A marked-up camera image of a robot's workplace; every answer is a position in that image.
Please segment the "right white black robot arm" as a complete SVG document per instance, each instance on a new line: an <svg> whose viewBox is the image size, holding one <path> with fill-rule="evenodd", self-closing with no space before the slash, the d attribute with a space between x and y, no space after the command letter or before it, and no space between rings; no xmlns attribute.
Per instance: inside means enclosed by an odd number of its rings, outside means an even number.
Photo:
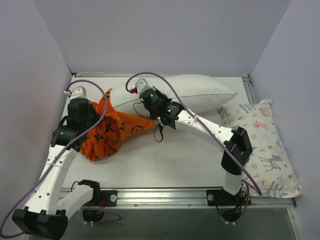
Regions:
<svg viewBox="0 0 320 240"><path fill-rule="evenodd" d="M225 180L221 197L228 205L238 201L243 171L253 151L247 131L242 127L224 127L200 117L149 84L137 86L136 91L150 118L161 128L167 126L192 134L223 149L221 166L225 170Z"/></svg>

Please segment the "orange black patterned pillowcase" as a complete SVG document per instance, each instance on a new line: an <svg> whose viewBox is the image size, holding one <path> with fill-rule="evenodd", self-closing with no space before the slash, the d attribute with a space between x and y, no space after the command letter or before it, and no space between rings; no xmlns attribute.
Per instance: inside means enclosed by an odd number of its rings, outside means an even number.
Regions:
<svg viewBox="0 0 320 240"><path fill-rule="evenodd" d="M155 125L152 120L116 111L111 104L111 91L110 88L105 93L108 101L102 97L98 103L92 103L98 114L101 115L104 112L105 106L107 106L107 112L103 121L88 132L79 151L92 162L115 155L124 140L130 135L150 129Z"/></svg>

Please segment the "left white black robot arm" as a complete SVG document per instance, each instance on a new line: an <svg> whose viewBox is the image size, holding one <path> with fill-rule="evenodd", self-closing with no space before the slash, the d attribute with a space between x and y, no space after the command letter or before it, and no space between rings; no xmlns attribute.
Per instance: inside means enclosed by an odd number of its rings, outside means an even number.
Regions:
<svg viewBox="0 0 320 240"><path fill-rule="evenodd" d="M69 218L85 202L95 206L101 201L100 191L89 186L71 194L66 203L59 196L69 168L76 158L87 133L100 119L93 104L85 97L70 100L67 115L52 133L49 153L39 182L32 189L22 209L15 209L13 222L27 235L59 240L64 235Z"/></svg>

